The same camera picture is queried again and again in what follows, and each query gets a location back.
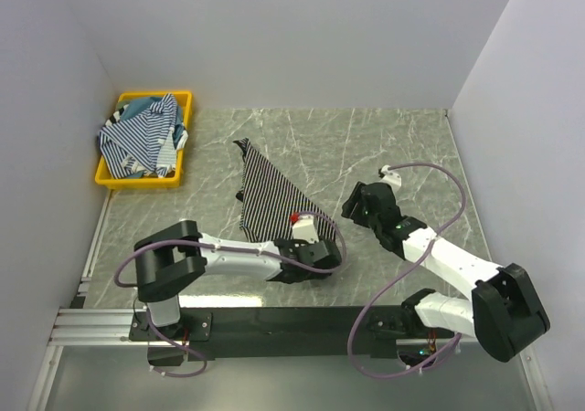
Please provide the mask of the black striped tank top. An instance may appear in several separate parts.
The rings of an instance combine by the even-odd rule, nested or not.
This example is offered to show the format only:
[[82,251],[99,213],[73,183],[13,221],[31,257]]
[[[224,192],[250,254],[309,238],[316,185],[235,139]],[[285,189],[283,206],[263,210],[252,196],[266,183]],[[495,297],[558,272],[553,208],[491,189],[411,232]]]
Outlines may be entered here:
[[234,142],[243,162],[239,228],[249,242],[292,239],[291,216],[302,212],[324,211],[282,174],[249,139]]

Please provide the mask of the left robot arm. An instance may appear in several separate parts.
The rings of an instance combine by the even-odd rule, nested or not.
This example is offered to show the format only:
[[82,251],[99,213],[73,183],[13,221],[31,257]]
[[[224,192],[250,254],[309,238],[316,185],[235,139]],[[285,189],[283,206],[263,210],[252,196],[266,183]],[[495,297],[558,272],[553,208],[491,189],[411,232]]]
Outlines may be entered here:
[[238,276],[286,284],[325,279],[342,264],[331,239],[297,224],[291,239],[250,243],[225,240],[201,232],[195,221],[174,224],[134,245],[138,300],[150,313],[150,328],[161,339],[182,330],[178,294],[196,279]]

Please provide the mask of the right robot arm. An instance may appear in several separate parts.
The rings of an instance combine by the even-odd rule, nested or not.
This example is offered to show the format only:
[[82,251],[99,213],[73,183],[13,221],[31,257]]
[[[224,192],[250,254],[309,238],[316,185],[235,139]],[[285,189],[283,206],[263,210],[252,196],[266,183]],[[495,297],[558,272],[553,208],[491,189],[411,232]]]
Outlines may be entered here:
[[342,216],[371,229],[385,250],[409,262],[419,260],[461,294],[452,298],[419,290],[388,319],[370,320],[370,330],[407,339],[444,329],[474,337],[499,362],[511,360],[549,331],[550,320],[524,268],[478,258],[419,219],[402,215],[389,184],[357,183]]

